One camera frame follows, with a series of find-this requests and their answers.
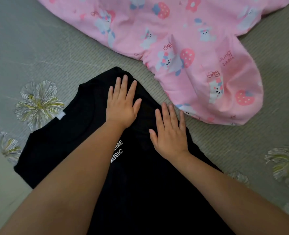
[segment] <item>person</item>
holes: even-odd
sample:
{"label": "person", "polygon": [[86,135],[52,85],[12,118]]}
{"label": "person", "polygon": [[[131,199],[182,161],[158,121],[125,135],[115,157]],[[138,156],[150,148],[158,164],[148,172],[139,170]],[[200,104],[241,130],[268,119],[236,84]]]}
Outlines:
{"label": "person", "polygon": [[[108,92],[106,122],[29,194],[0,235],[87,233],[113,149],[140,108],[141,99],[133,105],[136,85],[134,81],[127,92],[127,76],[122,84],[117,78]],[[149,132],[157,152],[202,193],[234,233],[289,234],[289,215],[189,153],[182,111],[179,124],[172,105],[163,103],[163,118],[158,109],[155,116],[157,134]]]}

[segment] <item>hand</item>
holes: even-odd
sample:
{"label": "hand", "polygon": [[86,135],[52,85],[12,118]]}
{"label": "hand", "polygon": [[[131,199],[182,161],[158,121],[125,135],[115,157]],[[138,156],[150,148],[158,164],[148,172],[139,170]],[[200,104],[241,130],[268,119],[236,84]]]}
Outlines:
{"label": "hand", "polygon": [[122,130],[135,121],[141,103],[141,99],[138,99],[133,106],[137,81],[133,81],[127,93],[127,80],[127,75],[124,75],[121,86],[121,78],[118,77],[114,92],[111,86],[107,96],[106,122],[113,123]]}
{"label": "hand", "polygon": [[185,153],[189,153],[186,136],[186,125],[184,112],[180,112],[180,122],[178,120],[174,107],[169,106],[170,113],[167,110],[165,102],[162,104],[162,114],[158,109],[155,110],[156,127],[158,136],[153,129],[149,129],[150,138],[157,152],[165,159],[172,160]]}

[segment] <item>person's right arm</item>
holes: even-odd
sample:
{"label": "person's right arm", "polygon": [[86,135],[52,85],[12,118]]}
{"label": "person's right arm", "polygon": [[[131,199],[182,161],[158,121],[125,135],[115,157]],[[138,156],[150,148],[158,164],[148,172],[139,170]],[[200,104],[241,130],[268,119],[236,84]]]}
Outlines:
{"label": "person's right arm", "polygon": [[289,215],[243,184],[189,153],[184,113],[180,123],[173,106],[155,111],[157,133],[150,138],[158,153],[179,170],[207,199],[226,224],[240,234],[289,234]]}

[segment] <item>pink patterned cloth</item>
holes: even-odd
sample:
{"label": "pink patterned cloth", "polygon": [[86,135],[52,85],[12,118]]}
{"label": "pink patterned cloth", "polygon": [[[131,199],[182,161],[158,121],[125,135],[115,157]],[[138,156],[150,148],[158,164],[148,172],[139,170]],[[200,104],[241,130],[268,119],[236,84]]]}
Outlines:
{"label": "pink patterned cloth", "polygon": [[114,51],[142,60],[171,101],[206,123],[262,107],[259,70],[237,36],[289,0],[39,0]]}

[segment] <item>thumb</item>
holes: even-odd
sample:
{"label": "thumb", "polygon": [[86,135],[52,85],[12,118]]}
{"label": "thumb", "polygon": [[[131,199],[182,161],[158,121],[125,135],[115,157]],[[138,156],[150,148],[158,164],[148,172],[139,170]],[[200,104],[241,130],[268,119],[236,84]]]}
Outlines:
{"label": "thumb", "polygon": [[138,100],[135,101],[135,104],[133,106],[135,116],[137,116],[138,114],[138,111],[140,109],[140,104],[141,104],[141,99],[139,98]]}
{"label": "thumb", "polygon": [[156,135],[156,133],[153,129],[149,129],[149,133],[150,133],[150,139],[151,139],[151,142],[153,143],[153,146],[155,148],[157,148],[158,147],[158,136]]}

